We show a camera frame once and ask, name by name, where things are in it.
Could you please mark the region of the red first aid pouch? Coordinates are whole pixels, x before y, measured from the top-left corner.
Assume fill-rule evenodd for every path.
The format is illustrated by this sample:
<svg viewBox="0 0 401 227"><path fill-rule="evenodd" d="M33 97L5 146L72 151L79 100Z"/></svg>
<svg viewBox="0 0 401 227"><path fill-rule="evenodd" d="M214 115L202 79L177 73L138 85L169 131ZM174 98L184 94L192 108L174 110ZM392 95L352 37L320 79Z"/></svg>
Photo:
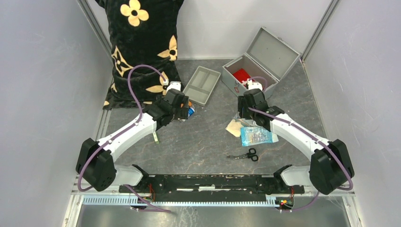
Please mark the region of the red first aid pouch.
<svg viewBox="0 0 401 227"><path fill-rule="evenodd" d="M238 71L233 73L233 76L235 79L237 79L242 85L246 85L248 79L251 78L251 76L246 72L245 69L241 68Z"/></svg>

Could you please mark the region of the silver metal case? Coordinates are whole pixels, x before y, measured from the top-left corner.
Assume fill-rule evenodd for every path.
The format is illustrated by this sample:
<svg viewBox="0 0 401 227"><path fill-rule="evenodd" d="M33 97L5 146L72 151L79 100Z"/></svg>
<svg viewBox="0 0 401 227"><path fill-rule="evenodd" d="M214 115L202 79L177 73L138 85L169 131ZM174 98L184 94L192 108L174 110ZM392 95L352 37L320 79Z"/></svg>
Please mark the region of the silver metal case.
<svg viewBox="0 0 401 227"><path fill-rule="evenodd" d="M247 85L234 77L244 70L262 84L269 98L275 86L292 70L301 54L267 28L260 27L247 51L223 66L222 81L236 95L241 96Z"/></svg>

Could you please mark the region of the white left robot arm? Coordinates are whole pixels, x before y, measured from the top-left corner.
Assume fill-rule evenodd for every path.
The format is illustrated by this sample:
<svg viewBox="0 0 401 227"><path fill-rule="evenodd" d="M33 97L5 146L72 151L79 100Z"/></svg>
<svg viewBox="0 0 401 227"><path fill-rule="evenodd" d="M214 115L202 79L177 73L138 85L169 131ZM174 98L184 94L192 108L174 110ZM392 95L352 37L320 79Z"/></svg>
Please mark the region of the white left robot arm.
<svg viewBox="0 0 401 227"><path fill-rule="evenodd" d="M173 120L187 118L188 111L188 96L172 88L114 133L99 140L85 140L76 165L78 190L101 192L112 185L129 185L136 192L144 192L148 188L147 173L136 165L116 165L115 161L142 138Z"/></svg>

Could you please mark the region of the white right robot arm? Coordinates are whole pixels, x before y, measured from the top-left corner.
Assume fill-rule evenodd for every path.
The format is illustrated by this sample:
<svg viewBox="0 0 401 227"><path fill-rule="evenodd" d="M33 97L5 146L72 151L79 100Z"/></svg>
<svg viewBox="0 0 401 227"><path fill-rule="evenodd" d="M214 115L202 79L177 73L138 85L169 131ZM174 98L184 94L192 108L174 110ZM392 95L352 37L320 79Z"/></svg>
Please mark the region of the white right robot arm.
<svg viewBox="0 0 401 227"><path fill-rule="evenodd" d="M287 165L279 169L273 187L279 193L292 186L312 186L324 195L334 190L351 191L355 175L346 144L329 140L296 123L284 110L269 106L264 93L250 89L238 97L237 111L241 118L253 120L257 126L285 139L310 161L307 166Z"/></svg>

